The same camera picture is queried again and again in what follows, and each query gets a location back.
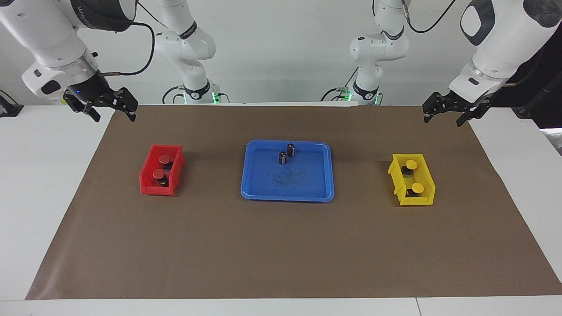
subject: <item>white wall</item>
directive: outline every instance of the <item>white wall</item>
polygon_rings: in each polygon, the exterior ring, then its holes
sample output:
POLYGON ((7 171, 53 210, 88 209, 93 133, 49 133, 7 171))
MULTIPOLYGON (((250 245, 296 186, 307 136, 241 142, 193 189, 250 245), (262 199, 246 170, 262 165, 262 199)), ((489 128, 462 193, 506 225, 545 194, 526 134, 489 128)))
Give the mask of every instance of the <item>white wall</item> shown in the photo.
MULTIPOLYGON (((154 0, 141 1, 159 16, 154 0)), ((450 0, 413 1, 412 23, 432 24, 450 0)), ((349 56, 351 41, 378 34, 371 0, 189 0, 200 27, 213 36, 217 54, 204 61, 211 80, 233 102, 317 101, 330 88, 342 86, 356 65, 349 56)), ((434 91, 446 92, 449 82, 470 60, 475 49, 460 31, 468 0, 455 3, 431 32, 408 28, 411 50, 402 60, 381 62, 381 91, 386 105, 420 105, 434 91)), ((137 21, 164 28, 139 8, 137 21)), ((124 33, 81 30, 91 51, 99 53, 102 71, 135 71, 146 62, 150 37, 132 26, 124 33)), ((24 86, 20 75, 32 64, 31 54, 0 27, 0 88, 20 103, 45 104, 24 86)), ((181 84, 171 64, 155 56, 143 74, 110 78, 113 89, 128 87, 140 103, 160 103, 164 91, 181 84)))

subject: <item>small container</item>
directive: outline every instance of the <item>small container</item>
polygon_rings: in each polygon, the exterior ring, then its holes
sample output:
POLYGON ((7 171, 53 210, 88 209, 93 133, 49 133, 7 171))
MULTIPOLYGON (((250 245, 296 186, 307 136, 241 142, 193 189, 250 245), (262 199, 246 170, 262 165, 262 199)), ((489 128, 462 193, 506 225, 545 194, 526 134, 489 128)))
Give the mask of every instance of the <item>small container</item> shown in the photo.
POLYGON ((182 155, 182 149, 182 146, 152 145, 139 175, 140 191, 142 194, 164 196, 174 195, 174 192, 180 183, 179 177, 182 173, 182 167, 185 165, 185 158, 182 155), (174 162, 170 172, 165 173, 168 178, 167 187, 161 186, 159 181, 154 178, 155 170, 163 170, 162 164, 160 164, 160 157, 163 155, 170 156, 170 160, 174 162))
POLYGON ((400 205, 432 205, 436 189, 424 156, 422 154, 394 154, 392 158, 388 174, 392 176, 394 194, 400 205), (401 166, 408 167, 407 164, 410 160, 416 163, 416 168, 410 177, 405 178, 401 166))

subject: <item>brown tabletop surface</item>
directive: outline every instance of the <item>brown tabletop surface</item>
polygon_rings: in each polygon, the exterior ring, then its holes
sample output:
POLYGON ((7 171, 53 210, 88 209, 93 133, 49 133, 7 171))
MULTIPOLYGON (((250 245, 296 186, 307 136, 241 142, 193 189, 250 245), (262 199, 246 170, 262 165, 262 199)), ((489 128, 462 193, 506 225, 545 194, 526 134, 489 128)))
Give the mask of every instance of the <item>brown tabletop surface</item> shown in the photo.
POLYGON ((562 294, 456 117, 424 124, 419 107, 141 106, 131 123, 116 113, 27 299, 562 294), (335 199, 244 199, 252 139, 330 145, 335 199), (154 143, 183 146, 175 197, 140 193, 154 143), (398 205, 392 154, 425 156, 433 206, 398 205))

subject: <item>black cable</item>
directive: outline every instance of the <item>black cable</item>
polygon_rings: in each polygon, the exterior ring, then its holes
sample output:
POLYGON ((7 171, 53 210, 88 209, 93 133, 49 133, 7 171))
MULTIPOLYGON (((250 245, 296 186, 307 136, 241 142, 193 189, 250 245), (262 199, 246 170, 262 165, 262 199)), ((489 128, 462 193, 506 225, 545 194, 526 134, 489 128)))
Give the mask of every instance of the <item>black cable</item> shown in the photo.
POLYGON ((150 33, 152 34, 152 49, 150 51, 150 57, 148 58, 148 62, 146 63, 146 65, 144 67, 142 67, 142 69, 135 71, 134 73, 122 73, 120 71, 116 71, 113 73, 102 73, 102 76, 105 77, 109 77, 109 76, 134 76, 134 75, 138 75, 140 73, 142 73, 143 71, 146 70, 146 68, 148 68, 148 66, 150 66, 150 63, 152 62, 152 58, 154 57, 154 49, 156 46, 156 35, 154 34, 154 30, 152 29, 152 27, 146 23, 142 23, 142 22, 133 22, 131 23, 131 25, 139 25, 139 26, 144 26, 145 28, 148 28, 150 30, 150 33))
POLYGON ((429 31, 431 31, 440 21, 441 19, 445 16, 445 14, 447 14, 447 12, 449 11, 449 9, 452 7, 452 5, 455 3, 456 0, 452 0, 451 3, 449 3, 449 6, 445 9, 445 11, 443 11, 443 14, 441 14, 441 16, 439 17, 439 19, 437 19, 437 21, 435 21, 435 23, 433 23, 432 26, 429 27, 429 29, 425 29, 425 30, 417 30, 412 26, 412 23, 410 21, 410 14, 408 13, 408 6, 406 5, 406 0, 402 0, 402 5, 405 7, 405 12, 404 15, 406 16, 406 22, 408 22, 408 25, 410 26, 410 29, 412 29, 412 31, 416 32, 416 33, 427 33, 429 31))
POLYGON ((228 94, 226 94, 226 93, 219 93, 218 95, 219 95, 219 96, 225 96, 226 99, 228 100, 228 103, 230 103, 230 98, 228 97, 228 94))
POLYGON ((529 72, 527 72, 527 74, 526 74, 523 78, 517 80, 517 81, 514 82, 514 83, 511 83, 511 82, 510 82, 510 83, 506 83, 506 84, 504 85, 504 87, 506 87, 506 88, 516 87, 516 86, 518 86, 518 85, 524 83, 525 81, 527 81, 527 80, 534 74, 535 70, 537 70, 537 68, 538 68, 538 65, 541 63, 542 53, 543 53, 543 52, 544 52, 544 48, 541 48, 541 50, 540 50, 540 51, 538 52, 538 54, 537 54, 537 59, 534 61, 533 66, 531 67, 531 69, 529 69, 529 72))
POLYGON ((17 105, 16 100, 12 98, 12 96, 10 96, 6 91, 0 89, 0 92, 4 93, 8 98, 10 98, 13 101, 13 105, 17 105))
POLYGON ((337 88, 330 89, 328 92, 326 92, 326 94, 324 94, 324 96, 322 97, 322 99, 320 99, 320 102, 324 101, 324 99, 326 99, 326 97, 327 97, 330 93, 332 93, 332 92, 334 92, 334 91, 337 91, 337 90, 338 90, 337 88))
POLYGON ((170 89, 168 89, 168 91, 166 91, 166 93, 164 93, 164 95, 162 96, 162 104, 166 104, 166 97, 168 94, 170 94, 170 92, 176 90, 176 89, 182 89, 183 90, 183 86, 181 85, 176 85, 174 87, 171 87, 170 89))
POLYGON ((145 10, 146 13, 148 13, 148 15, 150 15, 150 17, 153 18, 156 22, 158 22, 158 23, 159 23, 160 25, 162 25, 163 27, 167 28, 166 24, 160 22, 160 20, 157 19, 156 16, 154 16, 152 13, 150 13, 150 11, 147 10, 147 9, 144 7, 144 5, 142 5, 142 3, 139 2, 139 6, 140 6, 141 8, 143 8, 143 10, 145 10))
POLYGON ((183 94, 176 94, 176 95, 174 96, 174 100, 172 101, 174 104, 175 104, 175 99, 176 99, 177 97, 183 97, 183 94))

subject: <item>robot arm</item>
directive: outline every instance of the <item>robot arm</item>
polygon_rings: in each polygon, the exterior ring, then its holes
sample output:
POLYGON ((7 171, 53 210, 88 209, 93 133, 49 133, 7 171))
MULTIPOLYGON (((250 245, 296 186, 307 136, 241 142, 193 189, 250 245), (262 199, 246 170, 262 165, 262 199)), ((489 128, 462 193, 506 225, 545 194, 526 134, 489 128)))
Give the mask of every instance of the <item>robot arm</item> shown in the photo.
POLYGON ((95 121, 99 114, 93 106, 123 111, 133 121, 137 100, 126 88, 109 87, 76 31, 80 26, 126 30, 135 6, 135 0, 0 0, 0 21, 35 57, 22 78, 36 95, 60 98, 64 93, 74 111, 95 121))
POLYGON ((406 20, 401 0, 379 0, 375 12, 375 21, 383 31, 356 38, 350 47, 351 56, 359 64, 357 79, 348 87, 350 101, 362 105, 376 102, 375 96, 383 75, 377 63, 404 58, 410 49, 410 41, 404 34, 406 20))
POLYGON ((170 31, 156 36, 156 53, 179 71, 188 103, 214 103, 219 87, 207 79, 199 60, 215 55, 215 41, 193 19, 185 0, 158 0, 162 22, 170 31))
POLYGON ((458 126, 481 118, 491 95, 541 49, 561 18, 561 0, 472 0, 461 29, 477 51, 449 85, 449 94, 434 92, 424 103, 425 122, 448 111, 463 113, 458 126))

